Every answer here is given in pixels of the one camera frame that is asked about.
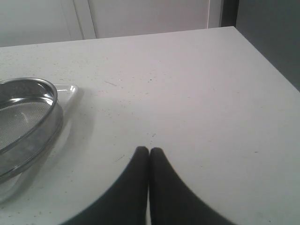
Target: metal sieve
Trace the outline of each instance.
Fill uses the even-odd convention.
[[[53,145],[62,124],[53,84],[37,78],[0,82],[0,183],[35,163]]]

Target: speckled surface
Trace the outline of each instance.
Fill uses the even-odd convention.
[[[81,89],[70,137],[0,224],[59,224],[162,147],[183,181],[241,225],[300,220],[300,94],[234,28],[0,48],[1,79]]]

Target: gray wall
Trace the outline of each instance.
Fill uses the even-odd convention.
[[[299,0],[240,0],[236,27],[300,90]]]

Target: metal mesh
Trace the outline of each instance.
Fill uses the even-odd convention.
[[[50,107],[45,102],[29,102],[0,109],[0,150],[30,131]]]

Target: white table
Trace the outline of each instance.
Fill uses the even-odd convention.
[[[60,157],[1,205],[1,225],[74,216],[139,145],[162,147],[237,224],[299,223],[300,93],[235,28],[0,48],[0,78],[22,76],[77,84],[83,97]]]

